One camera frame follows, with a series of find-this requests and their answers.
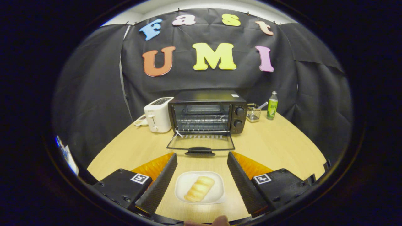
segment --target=metal basket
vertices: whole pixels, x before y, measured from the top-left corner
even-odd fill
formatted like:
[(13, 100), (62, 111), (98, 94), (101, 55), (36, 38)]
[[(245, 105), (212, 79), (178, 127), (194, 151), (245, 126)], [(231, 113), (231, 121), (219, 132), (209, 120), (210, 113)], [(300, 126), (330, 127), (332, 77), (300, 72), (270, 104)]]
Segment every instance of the metal basket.
[(249, 122), (257, 122), (260, 120), (261, 109), (257, 109), (259, 106), (251, 103), (247, 104), (247, 115), (246, 118)]

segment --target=bread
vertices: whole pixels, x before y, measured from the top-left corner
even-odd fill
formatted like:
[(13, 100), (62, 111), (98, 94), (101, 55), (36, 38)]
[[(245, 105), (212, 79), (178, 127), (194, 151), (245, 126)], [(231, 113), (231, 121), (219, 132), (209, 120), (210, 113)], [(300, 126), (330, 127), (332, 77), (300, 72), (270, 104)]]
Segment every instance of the bread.
[(184, 196), (184, 199), (193, 202), (202, 201), (214, 184), (215, 181), (212, 178), (198, 177), (197, 181)]

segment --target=hand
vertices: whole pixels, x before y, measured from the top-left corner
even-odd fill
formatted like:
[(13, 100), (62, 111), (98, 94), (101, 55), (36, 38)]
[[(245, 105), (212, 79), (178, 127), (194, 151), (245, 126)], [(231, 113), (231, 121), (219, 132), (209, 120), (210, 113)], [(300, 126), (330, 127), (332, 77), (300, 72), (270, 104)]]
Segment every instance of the hand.
[[(184, 226), (210, 226), (210, 224), (200, 224), (190, 220), (184, 221)], [(219, 216), (213, 222), (212, 226), (230, 226), (226, 216)]]

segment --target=bottle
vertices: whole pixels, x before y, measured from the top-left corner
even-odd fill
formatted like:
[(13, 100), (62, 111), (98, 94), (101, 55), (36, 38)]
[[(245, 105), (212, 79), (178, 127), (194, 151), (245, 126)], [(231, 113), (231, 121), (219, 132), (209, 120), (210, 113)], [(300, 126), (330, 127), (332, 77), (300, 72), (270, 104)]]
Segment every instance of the bottle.
[(269, 98), (267, 117), (269, 120), (273, 120), (276, 113), (276, 108), (278, 106), (278, 98), (276, 96), (276, 91), (272, 92), (272, 96)]

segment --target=pink letter i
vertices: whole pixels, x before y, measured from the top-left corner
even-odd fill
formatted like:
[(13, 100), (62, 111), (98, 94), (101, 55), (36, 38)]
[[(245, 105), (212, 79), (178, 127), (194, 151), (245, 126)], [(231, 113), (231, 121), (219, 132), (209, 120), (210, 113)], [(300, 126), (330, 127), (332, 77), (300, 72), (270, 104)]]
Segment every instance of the pink letter i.
[(255, 47), (259, 53), (261, 58), (260, 70), (264, 72), (273, 72), (274, 68), (271, 66), (271, 60), (269, 58), (269, 52), (271, 51), (268, 47), (264, 46), (256, 46)]

